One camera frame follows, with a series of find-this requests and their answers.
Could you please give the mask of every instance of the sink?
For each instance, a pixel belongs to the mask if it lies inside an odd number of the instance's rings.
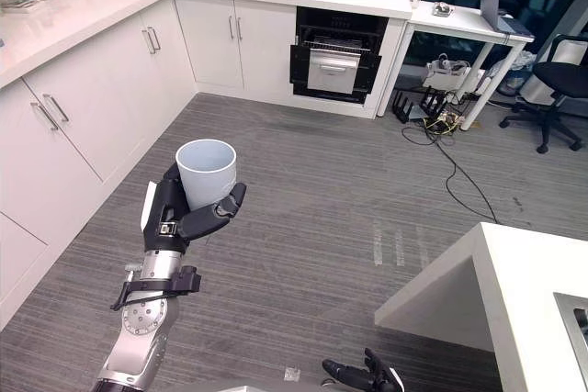
[[[588,389],[588,298],[562,293],[554,296]]]

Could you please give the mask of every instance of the white cup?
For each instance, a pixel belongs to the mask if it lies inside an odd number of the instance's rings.
[[[220,140],[194,140],[180,147],[175,162],[190,210],[226,197],[237,182],[235,149]]]

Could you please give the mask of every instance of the white cabinet door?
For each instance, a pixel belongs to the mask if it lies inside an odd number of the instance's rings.
[[[175,0],[199,83],[243,87],[232,0]]]
[[[291,92],[290,45],[296,36],[296,7],[248,0],[234,3],[245,89]]]
[[[101,183],[43,110],[21,80],[0,90],[0,211],[64,248],[96,209]]]
[[[35,284],[15,289],[47,246],[0,213],[0,330]]]
[[[24,77],[104,181],[143,137],[137,106],[156,81],[141,67],[149,56],[141,25],[123,20]]]
[[[141,11],[141,18],[141,31],[147,32],[148,43],[153,45],[151,63],[159,81],[156,102],[146,106],[144,112],[153,118],[155,129],[161,131],[194,97],[196,81],[174,0],[161,0],[147,7]]]

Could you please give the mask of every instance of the black office chair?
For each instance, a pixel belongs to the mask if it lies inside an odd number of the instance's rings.
[[[564,40],[588,41],[588,37],[557,36],[551,42],[548,60],[533,66],[533,74],[553,89],[553,94],[551,94],[554,99],[553,104],[551,106],[529,106],[523,103],[517,103],[513,106],[513,112],[518,113],[523,110],[531,115],[506,117],[499,125],[501,128],[506,128],[510,124],[510,121],[536,122],[541,126],[541,132],[543,134],[543,143],[537,147],[538,153],[545,153],[549,150],[548,143],[551,129],[555,129],[570,137],[574,141],[570,145],[570,149],[573,151],[577,151],[583,147],[580,137],[560,121],[559,108],[563,100],[568,96],[571,98],[588,98],[588,67],[551,61],[558,45]]]

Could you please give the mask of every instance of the white countertop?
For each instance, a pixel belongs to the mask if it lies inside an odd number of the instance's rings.
[[[0,17],[0,87],[158,0],[48,0],[31,14]],[[408,0],[258,0],[409,18]]]
[[[505,34],[494,31],[486,19],[481,16],[479,9],[455,6],[451,16],[440,17],[431,14],[434,4],[433,2],[420,2],[414,10],[410,22],[416,26],[416,30],[427,31],[435,28],[437,34],[440,34],[439,29],[441,29],[448,36],[466,39],[475,39],[474,36],[478,36],[484,37],[488,41],[507,44]],[[512,35],[508,37],[508,40],[529,42],[533,41],[533,38]]]
[[[588,242],[481,223],[391,297],[380,326],[494,350],[505,392],[586,392],[554,293],[588,298]]]
[[[502,299],[493,301],[502,301],[508,313],[502,319],[489,317],[494,321],[492,340],[494,329],[510,326],[526,390],[585,392],[553,293],[588,298],[588,243],[492,224],[482,228],[495,273],[492,278],[502,294]],[[483,290],[482,297],[486,305]]]

